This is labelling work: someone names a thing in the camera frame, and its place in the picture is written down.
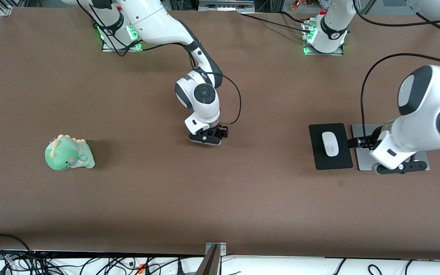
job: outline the green dinosaur plush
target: green dinosaur plush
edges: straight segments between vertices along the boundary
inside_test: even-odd
[[[45,149],[45,161],[54,170],[63,171],[67,168],[94,167],[91,149],[84,139],[70,138],[60,134],[50,141]]]

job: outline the metal frame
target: metal frame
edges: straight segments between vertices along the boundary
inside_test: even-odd
[[[218,275],[220,273],[222,256],[225,256],[227,252],[225,243],[207,243],[206,251],[206,255],[194,275]]]
[[[0,16],[11,14],[12,7],[26,7],[29,0],[0,0]]]

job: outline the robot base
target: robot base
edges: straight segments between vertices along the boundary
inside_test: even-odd
[[[337,48],[337,50],[335,50],[335,52],[330,52],[330,53],[319,52],[312,45],[307,43],[307,41],[304,39],[303,40],[303,54],[305,54],[305,55],[342,56],[342,55],[344,55],[344,50],[343,50],[342,46],[339,46],[339,48]]]
[[[371,134],[374,129],[380,127],[381,124],[366,124],[366,134]],[[353,138],[363,136],[363,127],[361,124],[351,125],[351,133]],[[425,151],[418,151],[413,156],[405,160],[400,167],[395,170],[389,170],[370,155],[368,148],[355,148],[357,169],[359,171],[374,171],[376,174],[405,174],[405,172],[417,172],[423,170],[430,170],[429,160]]]
[[[302,26],[303,30],[311,30],[304,23],[301,23],[301,26]],[[330,55],[330,56],[341,56],[344,54],[344,49],[342,48],[342,45],[340,45],[339,48],[337,48],[337,50],[335,50],[335,52],[323,53],[323,52],[317,51],[310,43],[307,42],[309,36],[311,36],[311,35],[313,35],[313,34],[309,34],[309,33],[305,33],[305,32],[302,33],[303,54],[305,54],[305,55]]]
[[[211,146],[220,146],[222,139],[228,136],[228,127],[218,124],[217,126],[198,134],[190,134],[189,139],[192,142],[210,144]]]
[[[102,52],[115,52],[115,49],[106,45],[105,42],[103,42],[103,40],[102,40],[101,51]],[[141,51],[142,51],[142,42],[131,47],[128,52],[141,52]]]

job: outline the metal base plate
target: metal base plate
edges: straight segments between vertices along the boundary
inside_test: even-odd
[[[307,41],[303,40],[303,54],[305,55],[330,55],[330,56],[342,56],[344,55],[344,49],[342,45],[335,50],[335,52],[323,53],[317,51],[311,44],[307,43]]]
[[[101,51],[102,52],[115,52],[115,49],[112,47],[109,47],[104,42],[101,45]],[[142,51],[142,42],[135,45],[134,47],[130,48],[128,52],[141,52]]]
[[[381,125],[382,124],[366,124],[366,134],[371,135],[374,129],[380,127]],[[351,125],[351,133],[353,134],[353,138],[363,136],[363,126],[361,124]],[[359,171],[372,171],[372,166],[376,164],[377,161],[370,155],[370,150],[368,148],[356,148],[354,151],[356,152],[356,160],[358,163],[357,169]],[[415,159],[426,162],[426,170],[431,169],[429,159],[427,158],[427,153],[425,151],[415,153]]]
[[[208,250],[210,249],[210,247],[212,247],[214,245],[220,245],[220,251],[221,251],[220,256],[227,255],[227,244],[226,243],[206,243],[205,255],[206,255],[206,253],[208,253]]]

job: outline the metal bracket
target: metal bracket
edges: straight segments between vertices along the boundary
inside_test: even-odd
[[[206,255],[194,275],[218,275],[222,256],[227,252],[225,243],[206,243]]]
[[[210,248],[213,247],[214,245],[220,246],[220,256],[227,255],[227,244],[226,243],[206,243],[205,254],[207,254],[208,251],[210,250]]]

